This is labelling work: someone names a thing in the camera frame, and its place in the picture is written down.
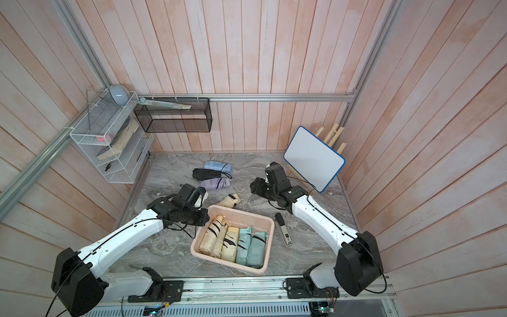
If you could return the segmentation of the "mint green umbrella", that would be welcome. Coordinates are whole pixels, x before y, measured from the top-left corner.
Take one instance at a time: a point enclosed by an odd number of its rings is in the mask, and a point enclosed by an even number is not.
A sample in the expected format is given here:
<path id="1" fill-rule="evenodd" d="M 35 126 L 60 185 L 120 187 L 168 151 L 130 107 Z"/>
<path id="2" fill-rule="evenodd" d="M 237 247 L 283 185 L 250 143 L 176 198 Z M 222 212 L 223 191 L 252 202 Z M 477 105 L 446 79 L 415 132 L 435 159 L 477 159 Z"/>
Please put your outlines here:
<path id="1" fill-rule="evenodd" d="M 248 267 L 260 269 L 264 265 L 267 238 L 266 232 L 256 232 L 253 235 L 246 260 Z"/>
<path id="2" fill-rule="evenodd" d="M 237 252 L 236 252 L 236 264 L 246 265 L 248 252 L 252 242 L 253 227 L 239 230 Z"/>

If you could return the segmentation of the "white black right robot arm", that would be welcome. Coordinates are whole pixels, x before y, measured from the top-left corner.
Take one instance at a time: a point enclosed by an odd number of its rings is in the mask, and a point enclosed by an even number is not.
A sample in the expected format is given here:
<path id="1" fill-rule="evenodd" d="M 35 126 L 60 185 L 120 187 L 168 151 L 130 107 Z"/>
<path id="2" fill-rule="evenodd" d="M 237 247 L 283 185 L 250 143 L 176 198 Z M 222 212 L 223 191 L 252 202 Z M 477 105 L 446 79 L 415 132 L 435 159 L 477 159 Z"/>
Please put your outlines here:
<path id="1" fill-rule="evenodd" d="M 251 184 L 252 194 L 275 202 L 308 224 L 335 252 L 335 264 L 316 264 L 304 275 L 309 294 L 341 287 L 351 296 L 367 290 L 379 277 L 384 278 L 378 243 L 368 231 L 358 232 L 338 221 L 312 198 L 308 191 L 293 186 L 284 168 L 272 162 L 265 169 L 265 178 L 256 178 Z"/>

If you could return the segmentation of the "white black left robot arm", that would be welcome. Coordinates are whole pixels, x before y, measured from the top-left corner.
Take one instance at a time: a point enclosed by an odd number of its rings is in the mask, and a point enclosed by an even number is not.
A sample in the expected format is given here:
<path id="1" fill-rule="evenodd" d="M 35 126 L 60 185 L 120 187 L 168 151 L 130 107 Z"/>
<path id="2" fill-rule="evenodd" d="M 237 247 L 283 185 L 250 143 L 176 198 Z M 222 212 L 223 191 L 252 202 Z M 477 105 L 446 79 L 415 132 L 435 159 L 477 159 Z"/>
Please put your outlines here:
<path id="1" fill-rule="evenodd" d="M 203 202 L 207 190 L 185 184 L 177 194 L 158 198 L 108 236 L 78 251 L 67 248 L 55 260 L 51 290 L 71 316 L 82 316 L 102 301 L 139 297 L 163 301 L 163 278 L 150 267 L 134 273 L 109 274 L 109 268 L 139 243 L 165 229 L 185 231 L 208 221 Z"/>

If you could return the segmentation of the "pink plastic storage box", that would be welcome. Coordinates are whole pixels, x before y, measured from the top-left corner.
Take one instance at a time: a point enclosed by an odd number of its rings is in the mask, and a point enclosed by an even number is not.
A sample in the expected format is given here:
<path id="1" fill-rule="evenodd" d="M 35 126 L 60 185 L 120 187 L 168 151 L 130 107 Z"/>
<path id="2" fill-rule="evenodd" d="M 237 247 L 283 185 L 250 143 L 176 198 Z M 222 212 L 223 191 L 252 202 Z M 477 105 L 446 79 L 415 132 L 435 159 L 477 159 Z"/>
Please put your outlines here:
<path id="1" fill-rule="evenodd" d="M 243 272 L 267 271 L 275 223 L 272 219 L 212 205 L 210 220 L 198 229 L 190 250 L 202 260 Z"/>

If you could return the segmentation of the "purple umbrella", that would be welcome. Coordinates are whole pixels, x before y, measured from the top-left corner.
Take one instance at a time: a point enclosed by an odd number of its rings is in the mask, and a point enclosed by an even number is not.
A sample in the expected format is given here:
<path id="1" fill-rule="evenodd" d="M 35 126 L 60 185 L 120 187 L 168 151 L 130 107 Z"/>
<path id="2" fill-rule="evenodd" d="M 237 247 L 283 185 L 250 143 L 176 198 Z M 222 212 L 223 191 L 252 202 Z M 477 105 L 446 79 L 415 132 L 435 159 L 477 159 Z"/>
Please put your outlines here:
<path id="1" fill-rule="evenodd" d="M 201 182 L 201 187 L 205 188 L 206 190 L 221 190 L 230 186 L 231 179 L 227 177 L 211 178 L 208 180 L 203 180 Z"/>

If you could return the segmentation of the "tan beige umbrella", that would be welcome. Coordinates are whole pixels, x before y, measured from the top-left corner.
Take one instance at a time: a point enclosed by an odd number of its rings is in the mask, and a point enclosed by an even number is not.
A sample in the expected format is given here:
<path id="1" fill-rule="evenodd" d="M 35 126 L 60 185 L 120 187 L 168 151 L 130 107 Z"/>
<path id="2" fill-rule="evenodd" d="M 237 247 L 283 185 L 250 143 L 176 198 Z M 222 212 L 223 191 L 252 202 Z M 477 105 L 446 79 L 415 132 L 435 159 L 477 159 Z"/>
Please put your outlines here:
<path id="1" fill-rule="evenodd" d="M 219 203 L 216 203 L 217 206 L 221 207 L 227 207 L 234 209 L 239 203 L 241 202 L 241 199 L 239 198 L 238 194 L 229 194 L 226 198 L 221 200 Z"/>

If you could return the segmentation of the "cream black striped umbrella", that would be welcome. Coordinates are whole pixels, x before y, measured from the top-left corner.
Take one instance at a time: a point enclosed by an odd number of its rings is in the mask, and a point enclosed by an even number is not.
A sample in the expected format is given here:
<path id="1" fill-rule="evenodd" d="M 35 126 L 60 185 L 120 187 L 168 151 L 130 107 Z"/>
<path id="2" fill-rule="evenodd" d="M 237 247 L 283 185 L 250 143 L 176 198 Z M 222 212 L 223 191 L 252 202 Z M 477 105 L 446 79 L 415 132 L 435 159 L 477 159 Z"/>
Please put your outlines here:
<path id="1" fill-rule="evenodd" d="M 238 227 L 229 227 L 224 238 L 221 259 L 235 263 L 239 236 Z"/>

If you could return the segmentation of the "plain cream umbrella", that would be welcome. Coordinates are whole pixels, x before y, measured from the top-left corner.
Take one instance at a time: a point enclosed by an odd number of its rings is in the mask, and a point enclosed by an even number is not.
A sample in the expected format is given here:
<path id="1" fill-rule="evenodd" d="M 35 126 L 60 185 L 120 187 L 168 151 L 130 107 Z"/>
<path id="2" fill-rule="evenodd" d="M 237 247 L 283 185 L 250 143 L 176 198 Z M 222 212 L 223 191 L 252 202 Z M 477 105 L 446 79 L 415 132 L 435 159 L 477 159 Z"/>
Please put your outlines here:
<path id="1" fill-rule="evenodd" d="M 224 217 L 222 215 L 216 216 L 210 226 L 208 226 L 201 244 L 199 245 L 201 253 L 210 256 L 215 248 L 215 244 L 220 239 L 223 239 L 226 231 L 227 229 Z"/>

